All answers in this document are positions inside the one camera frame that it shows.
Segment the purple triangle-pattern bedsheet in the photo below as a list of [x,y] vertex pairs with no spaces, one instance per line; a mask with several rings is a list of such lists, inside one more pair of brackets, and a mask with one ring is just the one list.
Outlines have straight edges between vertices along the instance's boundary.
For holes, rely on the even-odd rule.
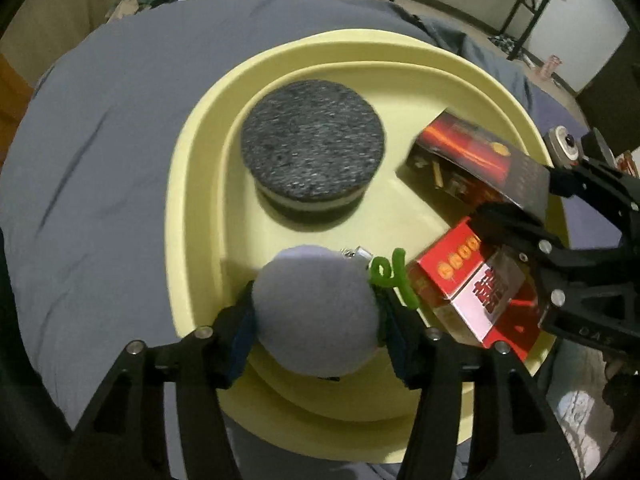
[[[528,84],[527,92],[530,101],[528,114],[542,136],[557,126],[567,128],[575,139],[580,139],[588,132],[587,126],[533,82]],[[563,198],[562,202],[571,248],[609,248],[620,244],[620,230],[584,200],[574,196]]]

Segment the red and white cigarette box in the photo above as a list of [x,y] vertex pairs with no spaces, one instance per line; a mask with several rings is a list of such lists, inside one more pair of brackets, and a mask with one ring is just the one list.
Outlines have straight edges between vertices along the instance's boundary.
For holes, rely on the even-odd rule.
[[533,279],[518,257],[482,240],[463,218],[407,264],[426,318],[460,344],[506,342],[534,372],[554,338],[539,327]]

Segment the grey fluffy pompom keychain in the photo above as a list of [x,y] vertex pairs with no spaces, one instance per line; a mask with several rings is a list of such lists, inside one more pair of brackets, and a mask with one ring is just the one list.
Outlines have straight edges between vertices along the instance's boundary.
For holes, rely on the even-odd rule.
[[282,250],[258,272],[252,303],[260,344],[294,374],[343,377],[385,348],[396,375],[407,375],[409,336],[400,318],[420,300],[405,249],[389,259],[314,245]]

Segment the pile of dark clothes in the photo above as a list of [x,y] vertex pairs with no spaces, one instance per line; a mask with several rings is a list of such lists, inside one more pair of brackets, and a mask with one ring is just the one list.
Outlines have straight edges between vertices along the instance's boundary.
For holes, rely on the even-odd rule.
[[510,35],[502,34],[489,36],[488,40],[511,61],[524,61],[527,58],[525,49],[520,45],[516,38]]

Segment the dark orange cigarette carton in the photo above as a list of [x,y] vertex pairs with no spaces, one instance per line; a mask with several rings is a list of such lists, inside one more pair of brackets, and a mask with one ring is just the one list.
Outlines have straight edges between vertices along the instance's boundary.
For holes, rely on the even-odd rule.
[[549,170],[492,132],[444,110],[412,141],[396,176],[455,226],[484,203],[547,218]]

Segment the pink carton on floor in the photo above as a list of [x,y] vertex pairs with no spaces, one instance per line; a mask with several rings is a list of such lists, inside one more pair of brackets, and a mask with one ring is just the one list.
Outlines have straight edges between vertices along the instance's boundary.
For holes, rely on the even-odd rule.
[[537,76],[541,80],[549,80],[561,64],[562,60],[557,55],[552,54],[537,68]]

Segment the grey blanket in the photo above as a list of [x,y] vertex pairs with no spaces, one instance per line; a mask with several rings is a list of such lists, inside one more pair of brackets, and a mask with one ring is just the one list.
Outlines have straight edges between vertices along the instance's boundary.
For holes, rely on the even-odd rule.
[[98,28],[38,81],[1,173],[1,229],[26,354],[70,425],[129,341],[176,339],[164,212],[192,108],[248,58],[349,28],[454,52],[532,105],[518,66],[384,0],[166,4]]

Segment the yellow plastic tray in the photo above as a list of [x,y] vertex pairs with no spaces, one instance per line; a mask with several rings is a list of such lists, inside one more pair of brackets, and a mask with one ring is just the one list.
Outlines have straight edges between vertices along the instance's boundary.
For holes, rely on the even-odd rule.
[[[297,223],[258,194],[241,157],[240,127],[268,92],[304,79],[352,88],[381,118],[382,165],[361,202],[326,223]],[[213,322],[280,250],[363,247],[415,256],[454,212],[424,200],[397,175],[416,135],[440,112],[482,126],[542,164],[550,156],[532,118],[500,82],[445,50],[396,32],[343,29],[282,44],[229,70],[195,105],[172,155],[165,260],[179,335]],[[419,396],[395,376],[385,351],[329,382],[290,373],[262,347],[219,396],[222,410],[278,448],[325,460],[398,463]]]

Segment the small black foam disc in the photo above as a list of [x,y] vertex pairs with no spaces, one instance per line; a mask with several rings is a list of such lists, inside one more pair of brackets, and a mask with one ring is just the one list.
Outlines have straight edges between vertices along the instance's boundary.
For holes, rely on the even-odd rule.
[[335,218],[359,205],[381,167],[382,120],[358,92],[324,79],[290,82],[263,96],[240,128],[256,188],[294,217]]

